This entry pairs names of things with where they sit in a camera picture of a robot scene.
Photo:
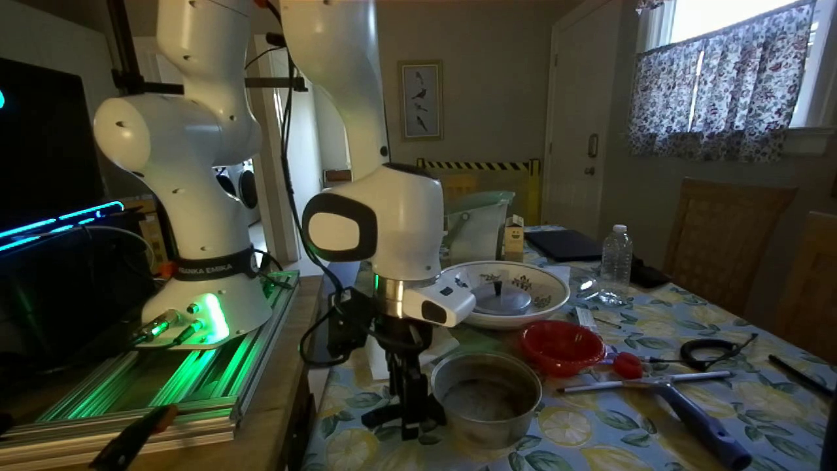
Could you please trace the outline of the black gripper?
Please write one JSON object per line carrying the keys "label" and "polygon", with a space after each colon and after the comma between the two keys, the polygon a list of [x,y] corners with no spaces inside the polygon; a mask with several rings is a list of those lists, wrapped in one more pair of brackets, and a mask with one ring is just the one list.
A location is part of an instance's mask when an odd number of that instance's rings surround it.
{"label": "black gripper", "polygon": [[415,318],[381,315],[374,321],[374,339],[381,346],[389,370],[383,424],[391,420],[406,440],[415,440],[425,420],[425,376],[415,366],[432,346],[432,326]]}

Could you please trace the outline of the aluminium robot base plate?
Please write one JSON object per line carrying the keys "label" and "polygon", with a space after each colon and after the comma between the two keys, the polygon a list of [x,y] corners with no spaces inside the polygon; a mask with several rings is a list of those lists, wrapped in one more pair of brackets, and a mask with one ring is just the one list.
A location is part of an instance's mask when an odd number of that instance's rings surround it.
{"label": "aluminium robot base plate", "polygon": [[9,427],[0,433],[0,471],[92,463],[106,441],[154,408],[174,416],[141,453],[229,441],[270,364],[277,331],[298,292],[298,272],[263,279],[271,315],[212,351],[127,351],[101,364],[3,386]]}

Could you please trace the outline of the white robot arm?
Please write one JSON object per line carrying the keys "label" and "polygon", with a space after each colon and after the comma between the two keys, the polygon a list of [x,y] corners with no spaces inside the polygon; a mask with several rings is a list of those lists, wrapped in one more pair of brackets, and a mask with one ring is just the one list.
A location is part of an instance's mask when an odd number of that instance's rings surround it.
{"label": "white robot arm", "polygon": [[[174,274],[141,308],[149,347],[205,351],[270,318],[250,272],[243,200],[215,178],[219,165],[262,152],[262,127],[246,90],[254,11],[256,0],[156,0],[156,49],[179,71],[183,88],[115,96],[93,114],[105,157],[151,187],[174,234]],[[349,246],[331,237],[315,243],[323,258],[365,258],[395,288],[348,318],[387,351],[395,402],[369,420],[400,420],[406,436],[440,424],[443,410],[419,369],[429,326],[443,315],[440,179],[381,161],[314,196],[305,211],[356,224]]]}

